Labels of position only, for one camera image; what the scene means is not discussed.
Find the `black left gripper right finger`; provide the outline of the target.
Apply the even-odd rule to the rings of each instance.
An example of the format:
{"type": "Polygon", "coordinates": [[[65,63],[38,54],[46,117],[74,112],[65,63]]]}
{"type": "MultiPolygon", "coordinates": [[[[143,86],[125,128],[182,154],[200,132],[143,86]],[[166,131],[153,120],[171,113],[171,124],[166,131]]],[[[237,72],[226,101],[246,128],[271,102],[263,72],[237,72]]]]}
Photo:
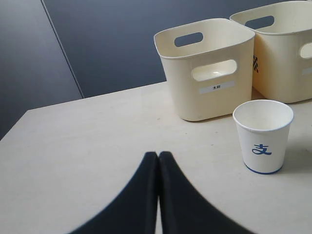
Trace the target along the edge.
{"type": "Polygon", "coordinates": [[[159,155],[159,194],[164,234],[251,234],[208,200],[186,178],[173,154],[159,155]]]}

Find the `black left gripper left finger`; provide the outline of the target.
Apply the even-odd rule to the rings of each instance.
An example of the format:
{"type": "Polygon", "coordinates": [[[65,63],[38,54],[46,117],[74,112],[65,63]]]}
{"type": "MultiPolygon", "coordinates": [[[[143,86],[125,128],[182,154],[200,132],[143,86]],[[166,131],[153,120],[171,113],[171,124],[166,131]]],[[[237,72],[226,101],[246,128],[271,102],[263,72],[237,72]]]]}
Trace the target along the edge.
{"type": "Polygon", "coordinates": [[[114,200],[72,234],[154,234],[157,216],[157,154],[146,152],[114,200]]]}

